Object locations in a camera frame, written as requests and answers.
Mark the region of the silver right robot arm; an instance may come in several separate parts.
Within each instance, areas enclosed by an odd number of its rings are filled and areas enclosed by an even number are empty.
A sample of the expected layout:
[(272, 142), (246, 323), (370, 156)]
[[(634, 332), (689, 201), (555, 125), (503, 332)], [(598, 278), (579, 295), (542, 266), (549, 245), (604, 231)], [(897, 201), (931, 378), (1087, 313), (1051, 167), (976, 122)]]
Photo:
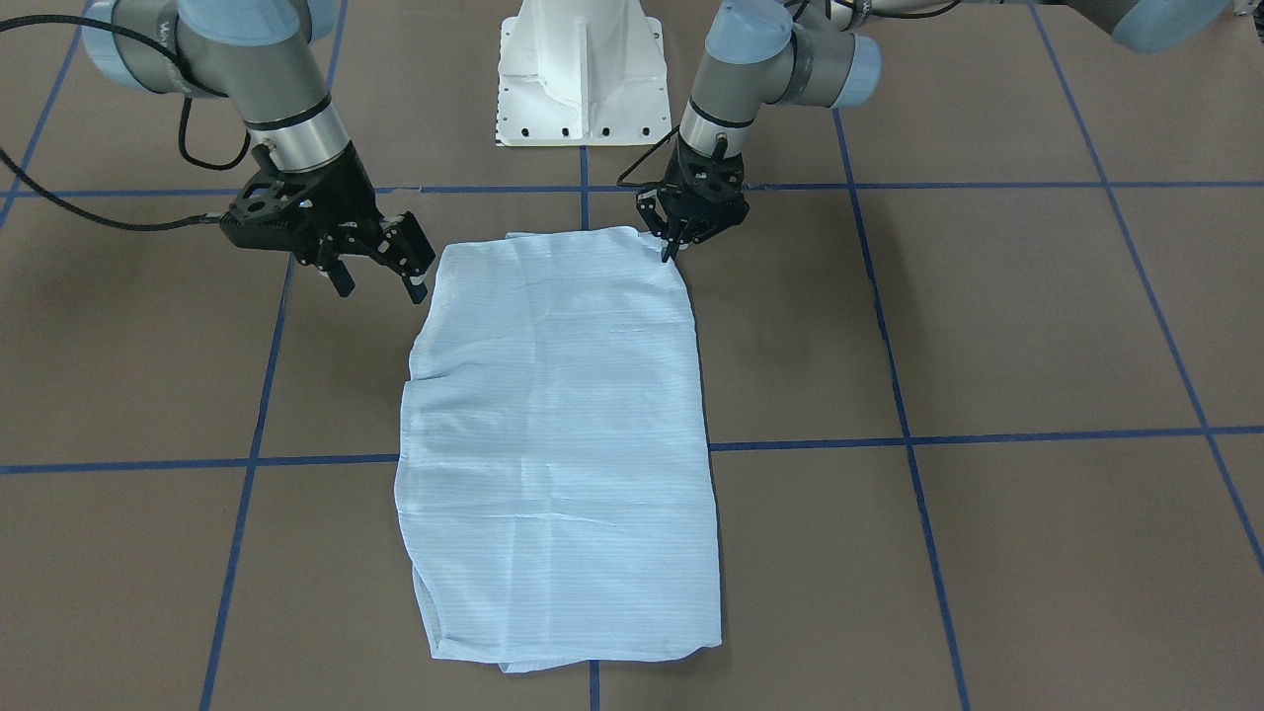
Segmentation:
[(259, 166), (217, 220), (241, 249), (287, 252), (354, 288), (344, 256), (398, 275), (423, 302), (435, 250), (412, 214), (387, 219), (332, 101), (311, 43), (332, 32), (334, 1), (95, 1), (83, 32), (118, 83), (187, 99), (226, 96)]

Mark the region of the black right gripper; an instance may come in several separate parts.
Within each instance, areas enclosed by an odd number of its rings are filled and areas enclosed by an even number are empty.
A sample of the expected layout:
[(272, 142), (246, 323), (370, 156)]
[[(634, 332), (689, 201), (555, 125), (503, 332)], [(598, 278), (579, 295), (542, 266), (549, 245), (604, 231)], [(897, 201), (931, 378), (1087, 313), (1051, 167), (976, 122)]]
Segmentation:
[[(300, 172), (281, 170), (268, 147), (253, 147), (250, 154), (259, 166), (257, 172), (281, 175), (302, 186), (297, 199), (306, 230), (303, 247), (292, 253), (297, 261), (319, 261), (321, 275), (340, 297), (348, 299), (356, 283), (343, 256), (365, 256), (398, 276), (412, 302), (423, 304), (428, 296), (425, 278), (436, 261), (434, 245), (415, 213), (383, 218), (375, 207), (372, 181), (353, 144), (348, 144), (331, 162)], [(320, 256), (326, 243), (331, 244), (334, 253)]]

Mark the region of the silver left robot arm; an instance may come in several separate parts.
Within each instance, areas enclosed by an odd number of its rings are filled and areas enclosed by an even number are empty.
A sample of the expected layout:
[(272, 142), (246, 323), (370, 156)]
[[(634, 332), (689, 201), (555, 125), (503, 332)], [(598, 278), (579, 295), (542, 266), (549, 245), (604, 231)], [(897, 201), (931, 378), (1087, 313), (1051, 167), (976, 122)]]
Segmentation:
[[(857, 29), (867, 20), (929, 20), (985, 1), (722, 1), (704, 42), (681, 121), (617, 178), (635, 194), (660, 261), (744, 224), (746, 143), (761, 108), (862, 108), (882, 53)], [(1170, 51), (1205, 30), (1229, 1), (1011, 1), (1069, 6), (1138, 54)], [(627, 178), (671, 140), (661, 178)]]

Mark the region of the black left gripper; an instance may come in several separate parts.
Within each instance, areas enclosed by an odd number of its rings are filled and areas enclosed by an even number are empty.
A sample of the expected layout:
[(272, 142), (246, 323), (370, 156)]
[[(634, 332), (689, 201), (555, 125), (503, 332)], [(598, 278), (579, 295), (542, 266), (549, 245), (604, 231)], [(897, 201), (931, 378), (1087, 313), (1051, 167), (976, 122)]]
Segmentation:
[(744, 199), (744, 156), (717, 159), (679, 138), (659, 194), (636, 194), (647, 230), (664, 242), (661, 262), (699, 240), (736, 228), (750, 214)]

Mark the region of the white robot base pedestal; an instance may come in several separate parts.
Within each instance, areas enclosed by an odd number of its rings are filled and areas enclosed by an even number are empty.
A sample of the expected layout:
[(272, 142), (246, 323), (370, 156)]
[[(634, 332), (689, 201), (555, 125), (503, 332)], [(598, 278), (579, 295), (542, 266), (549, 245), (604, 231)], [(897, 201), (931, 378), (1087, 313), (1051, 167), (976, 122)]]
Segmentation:
[(672, 129), (661, 22), (640, 1), (523, 1), (501, 23), (501, 147), (650, 145)]

